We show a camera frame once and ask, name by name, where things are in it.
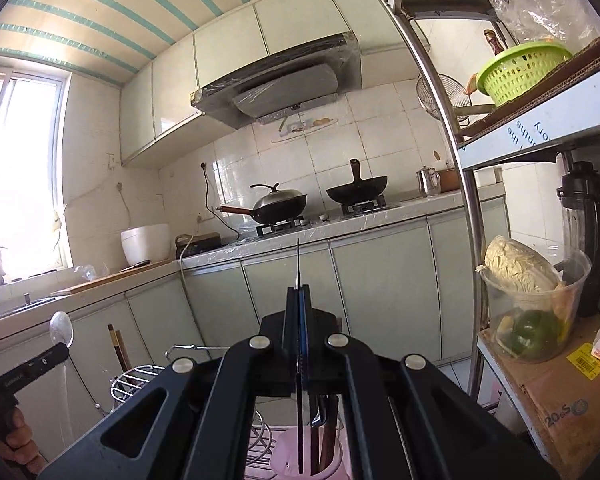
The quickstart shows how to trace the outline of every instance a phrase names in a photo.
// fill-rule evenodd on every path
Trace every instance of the pot lid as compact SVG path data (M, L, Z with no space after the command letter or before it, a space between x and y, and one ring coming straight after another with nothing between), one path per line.
M269 194L263 196L253 205L253 209L256 210L266 205L283 202L299 196L306 196L304 193L296 189L278 189L279 185L279 182L273 186L268 186L267 184L251 184L250 187L268 187L271 190Z

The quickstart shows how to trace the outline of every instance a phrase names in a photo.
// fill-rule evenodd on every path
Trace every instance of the pink container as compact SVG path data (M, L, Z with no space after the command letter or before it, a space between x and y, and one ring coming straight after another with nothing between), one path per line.
M320 428L320 444L322 444L322 428ZM298 428L290 428L277 437L276 447L269 461L270 468L276 473L276 480L349 480L342 459L343 450L339 439L336 439L336 447L333 453L333 461L324 471L317 475L309 475L310 470L310 446L311 428L304 428L302 438L304 446L304 471L298 472Z

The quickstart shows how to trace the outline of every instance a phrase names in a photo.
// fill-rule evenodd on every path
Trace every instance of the window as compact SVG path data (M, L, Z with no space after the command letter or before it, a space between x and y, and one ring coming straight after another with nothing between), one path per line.
M60 80L0 72L0 247L11 278L61 266L54 208L61 90Z

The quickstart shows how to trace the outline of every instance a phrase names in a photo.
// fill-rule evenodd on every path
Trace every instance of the striped ceiling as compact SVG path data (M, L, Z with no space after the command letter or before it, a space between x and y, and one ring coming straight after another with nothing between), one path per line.
M122 85L192 30L251 0L9 0L0 55Z

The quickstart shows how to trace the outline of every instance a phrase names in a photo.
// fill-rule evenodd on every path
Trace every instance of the stove burner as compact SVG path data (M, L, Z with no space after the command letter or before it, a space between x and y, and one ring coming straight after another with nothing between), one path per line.
M256 227L256 231L258 232L258 237L273 235L282 231L292 231L301 226L300 222L302 220L302 215L300 215L295 218L290 218L289 220L278 222L277 224L259 225Z
M342 205L342 214L344 216L356 215L359 213L365 213L369 211L374 211L376 209L380 209L386 206L386 201L384 200L384 195L378 195L373 200L369 200L368 202L360 202L357 204L350 205Z

